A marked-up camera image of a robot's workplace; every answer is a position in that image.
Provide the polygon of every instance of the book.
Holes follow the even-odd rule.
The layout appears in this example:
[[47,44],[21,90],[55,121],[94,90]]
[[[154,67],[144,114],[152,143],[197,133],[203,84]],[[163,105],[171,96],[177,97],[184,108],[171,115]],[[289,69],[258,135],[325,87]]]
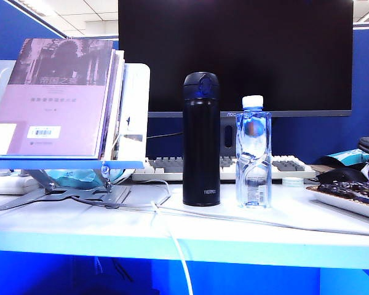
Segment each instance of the book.
[[102,160],[113,160],[113,147],[119,129],[119,113],[121,108],[122,85],[124,75],[124,51],[115,52],[114,70],[112,74],[112,83],[109,85],[109,94],[111,99],[107,108],[106,128],[103,141]]
[[99,159],[113,42],[26,39],[0,102],[0,157]]

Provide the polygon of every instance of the food tray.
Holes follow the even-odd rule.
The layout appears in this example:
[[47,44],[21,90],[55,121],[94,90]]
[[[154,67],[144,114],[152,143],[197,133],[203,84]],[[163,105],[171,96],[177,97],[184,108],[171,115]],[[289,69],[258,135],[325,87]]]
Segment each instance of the food tray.
[[369,204],[319,192],[317,186],[309,186],[306,189],[312,191],[320,202],[369,217]]

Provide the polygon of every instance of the black thermos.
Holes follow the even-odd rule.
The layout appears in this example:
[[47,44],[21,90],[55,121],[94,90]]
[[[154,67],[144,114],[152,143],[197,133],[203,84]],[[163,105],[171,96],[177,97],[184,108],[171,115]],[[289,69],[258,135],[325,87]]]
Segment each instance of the black thermos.
[[189,74],[183,84],[183,203],[220,203],[219,82],[207,72]]

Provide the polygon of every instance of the desk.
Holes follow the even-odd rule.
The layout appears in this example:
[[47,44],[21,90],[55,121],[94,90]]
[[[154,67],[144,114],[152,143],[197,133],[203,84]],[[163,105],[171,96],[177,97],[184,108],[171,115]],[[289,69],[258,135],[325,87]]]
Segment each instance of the desk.
[[[196,208],[170,185],[164,205],[249,217],[313,229],[369,233],[369,218],[318,202],[303,188],[272,187],[272,208],[236,206],[234,185],[221,185],[221,204]],[[136,184],[128,202],[158,200],[160,184]],[[12,197],[0,197],[0,205]],[[241,221],[165,215],[189,261],[369,269],[369,236],[288,229]],[[74,200],[39,202],[0,211],[0,250],[146,259],[178,259],[164,221],[152,212],[107,210]]]

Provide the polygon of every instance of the computer monitor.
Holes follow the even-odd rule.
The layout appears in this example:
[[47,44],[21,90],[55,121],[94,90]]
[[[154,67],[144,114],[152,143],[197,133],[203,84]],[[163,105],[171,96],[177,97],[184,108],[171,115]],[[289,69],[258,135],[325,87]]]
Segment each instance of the computer monitor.
[[217,75],[221,117],[351,114],[350,0],[120,0],[119,48],[151,69],[150,117],[180,117],[187,74]]

